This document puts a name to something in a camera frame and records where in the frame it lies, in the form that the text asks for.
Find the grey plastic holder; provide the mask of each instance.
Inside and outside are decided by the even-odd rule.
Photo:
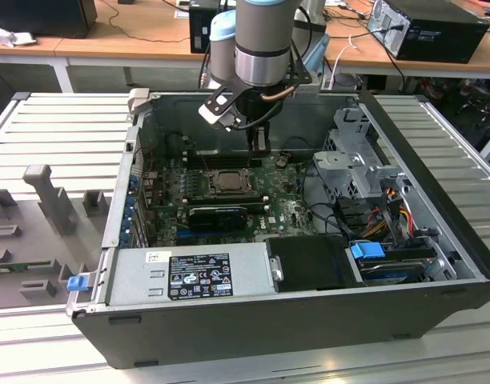
[[[106,216],[108,204],[101,190],[88,190],[83,195],[83,208],[88,218],[95,216]]]
[[[59,274],[62,267],[60,263],[55,259],[49,261],[48,264],[40,264],[36,266],[28,266],[29,272],[36,274]]]
[[[0,190],[0,204],[2,206],[15,206],[17,203],[8,190]]]
[[[27,299],[53,298],[56,287],[49,280],[28,280],[21,283],[19,292]]]
[[[58,283],[64,288],[67,288],[67,282],[71,276],[73,276],[72,271],[67,264],[64,264],[58,276]]]
[[[22,179],[26,184],[35,188],[40,197],[42,209],[47,212],[56,230],[61,235],[70,234],[74,225],[69,219],[69,208],[65,204],[65,199],[61,201],[58,197],[57,190],[51,184],[50,176],[51,167],[48,165],[28,166]]]

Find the aluminum profile table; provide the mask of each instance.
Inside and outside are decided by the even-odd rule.
[[[127,114],[123,108],[113,112],[113,107],[107,110],[105,108],[123,106],[125,99],[126,95],[111,94],[32,94],[28,102],[12,101],[0,117],[0,150],[7,144],[14,146],[12,151],[17,150],[15,146],[19,143],[26,148],[36,147],[35,150],[26,150],[27,155],[35,156],[34,159],[37,161],[40,159],[38,156],[50,155],[50,159],[57,162],[52,165],[54,172],[55,169],[65,172],[69,164],[78,164],[79,159],[86,158],[86,162],[81,162],[82,167],[77,167],[83,170],[83,177],[77,174],[78,180],[83,180],[87,175],[92,177],[90,180],[111,179],[111,174],[105,174],[109,169],[101,167],[117,166],[118,159],[111,157],[114,152],[110,146],[105,146],[105,143],[112,143],[112,135],[124,130],[123,124],[127,121]],[[490,166],[478,156],[478,153],[427,103],[418,102],[414,98],[400,97],[379,98],[379,101],[396,120],[416,152],[457,204],[462,209],[471,208],[471,212],[478,208],[474,205],[471,207],[471,204],[480,201],[477,200],[480,198],[478,194],[482,194],[482,198],[485,198],[484,194],[490,194]],[[79,106],[74,112],[73,108],[66,108],[73,105]],[[105,108],[101,107],[96,113],[94,106]],[[103,120],[94,118],[102,114],[107,115]],[[115,117],[117,121],[108,122],[108,119],[112,119],[111,116],[118,116]],[[12,138],[12,134],[21,133],[18,130],[24,128],[21,124],[30,124],[29,128],[35,127],[33,129],[39,130],[36,134],[58,134],[60,130],[69,132],[69,137],[78,138],[73,149],[78,152],[61,156],[54,151],[61,142],[44,142],[44,136],[40,141],[28,136],[25,142],[12,142],[8,138]],[[417,129],[409,130],[404,126],[414,126]],[[83,143],[89,143],[83,141],[82,138],[88,138],[83,134],[96,132],[106,132],[108,139],[96,141],[98,150],[83,147]],[[40,152],[37,149],[39,147],[47,152]],[[98,158],[97,155],[100,154],[105,157]],[[13,167],[24,166],[23,160],[19,160],[22,159],[20,155],[19,152],[0,153],[0,180],[4,180],[1,175],[6,174],[2,172],[3,167],[10,174]],[[21,184],[17,183],[13,188],[16,188],[16,195],[21,198],[33,198],[30,192],[20,189]],[[68,193],[75,196],[79,194],[79,189],[80,187],[72,186]],[[471,218],[473,225],[490,223],[490,219],[487,220],[480,213]],[[482,233],[484,239],[490,238],[490,224],[477,225],[475,228],[478,231],[487,231],[479,233]],[[110,368],[102,355],[72,325],[65,314],[64,306],[0,310],[0,383],[57,384],[83,381],[117,384],[386,384],[417,381],[490,383],[490,303],[478,310],[466,310],[452,315],[418,340],[137,370]]]
[[[85,190],[113,193],[123,152],[127,94],[17,94],[0,116],[0,189],[36,199],[22,175],[49,164],[53,186],[71,198]]]

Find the black cable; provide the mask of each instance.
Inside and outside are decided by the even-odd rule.
[[[142,42],[184,42],[185,40],[190,39],[190,36],[188,36],[187,38],[182,38],[180,40],[151,40],[149,38],[137,38],[135,36],[131,36],[121,26],[116,26],[113,23],[113,19],[120,15],[120,11],[117,10],[117,8],[115,8],[114,6],[111,6],[110,4],[108,4],[105,0],[101,0],[101,1],[104,2],[107,6],[109,6],[115,12],[115,14],[113,16],[110,16],[110,18],[108,19],[108,23],[110,24],[110,26],[116,30],[119,30],[122,34],[126,35],[128,38],[133,38],[134,40],[140,40]]]
[[[223,4],[223,10],[227,10],[227,2],[228,0],[225,1],[225,3]],[[222,12],[222,2],[219,0],[219,4],[217,6],[217,9],[216,9],[216,14],[219,14],[220,12]],[[206,47],[206,51],[204,52],[204,58],[203,58],[203,63],[201,64],[200,66],[200,72],[199,72],[199,82],[197,84],[197,87],[200,89],[201,88],[201,83],[202,83],[202,77],[203,77],[203,72],[204,72],[204,68],[207,68],[207,66],[209,65],[210,63],[210,59],[211,59],[211,42],[208,42],[207,43],[207,47]]]
[[[398,70],[398,72],[400,73],[400,76],[402,77],[402,91],[404,92],[405,91],[405,76],[404,76],[403,72],[400,70],[400,68],[396,65],[395,61],[392,59],[391,53],[389,52],[388,48],[386,47],[386,36],[388,35],[389,30],[390,29],[388,29],[384,32],[384,37],[382,38],[382,46],[386,50],[386,54],[388,54],[389,60],[391,60],[392,65],[395,66],[396,70]]]
[[[293,58],[293,50],[290,50],[290,79],[289,82],[293,82],[295,78],[295,59]]]
[[[300,140],[301,142],[304,142],[309,148],[311,148],[312,150],[314,150],[315,152],[318,152],[319,150],[316,149],[315,146],[313,146],[310,142],[308,142],[305,138],[303,138],[302,136],[290,136],[289,138],[286,139],[286,141],[284,142],[284,144],[280,147],[279,150],[284,150],[284,147],[286,146],[286,144],[288,144],[290,141],[293,141],[293,140]]]
[[[172,4],[171,2],[168,2],[167,0],[162,0],[165,4],[168,6],[171,6],[172,8],[175,8],[176,10],[181,10],[182,12],[188,12],[187,8],[181,8],[180,6],[176,6],[175,4]]]
[[[245,124],[243,126],[236,126],[235,128],[233,128],[233,130],[247,130],[248,128],[252,128],[253,126],[257,126],[258,124],[261,124],[262,122],[265,122],[266,120],[268,120],[276,112],[276,110],[279,107],[282,106],[282,104],[283,104],[283,101],[282,100],[279,100],[278,102],[276,102],[274,104],[274,106],[272,108],[270,108],[268,110],[268,112],[266,112],[263,116],[261,116],[257,120],[255,120],[253,122],[249,122],[248,124]]]
[[[306,55],[306,53],[309,51],[309,48],[311,47],[312,24],[311,24],[311,18],[309,17],[309,13],[302,6],[299,6],[299,10],[306,17],[308,28],[309,28],[309,41],[307,42],[306,49],[303,51],[303,54],[302,54],[302,57],[304,57]]]
[[[347,27],[349,27],[349,28],[363,28],[363,26],[362,26],[362,25],[359,25],[359,26],[351,26],[350,24],[347,24],[346,22],[342,22],[341,20],[339,20],[339,18],[337,18],[336,20],[337,20],[337,22],[338,22],[339,24],[341,24],[342,26],[347,26]],[[356,20],[356,21],[357,21],[357,23],[359,23],[359,20],[360,20],[360,19],[359,19],[359,18],[354,18],[353,20]]]
[[[0,74],[0,80],[5,83],[5,85],[8,87],[9,90],[11,90],[13,93],[15,93],[15,89],[8,83],[7,80]]]
[[[207,43],[206,51],[204,52],[204,58],[203,62],[200,65],[200,71],[199,71],[199,77],[198,77],[198,83],[197,87],[198,89],[201,88],[202,82],[203,82],[203,72],[204,72],[204,67],[206,66],[206,62],[209,62],[210,59],[210,47],[211,47],[211,42]]]
[[[330,224],[331,226],[334,226],[337,230],[341,230],[341,228],[339,228],[339,226],[337,224],[335,224],[334,222],[330,222],[328,219],[326,219],[324,216],[316,213],[312,208],[314,208],[315,206],[327,206],[329,207],[329,203],[328,202],[317,202],[316,204],[313,204],[311,206],[308,206],[307,205],[307,201],[306,201],[306,198],[304,197],[304,191],[303,191],[303,188],[306,184],[306,178],[307,178],[307,173],[309,172],[309,168],[311,168],[311,166],[314,165],[314,162],[313,160],[310,160],[309,163],[307,164],[306,166],[306,170],[305,172],[303,173],[303,179],[302,179],[302,186],[300,187],[300,199],[302,200],[302,204],[303,206],[307,209],[307,210],[310,210],[311,213],[313,214],[313,216],[315,216],[316,218],[319,218],[320,220],[322,220],[323,222],[325,222],[326,224]]]
[[[328,234],[328,230],[327,230],[327,224],[328,224],[328,219],[333,217],[334,214],[329,214],[326,218],[325,218],[325,233]]]

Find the power supply label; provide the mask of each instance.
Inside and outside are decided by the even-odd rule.
[[[168,270],[170,300],[232,296],[229,254],[172,256]]]

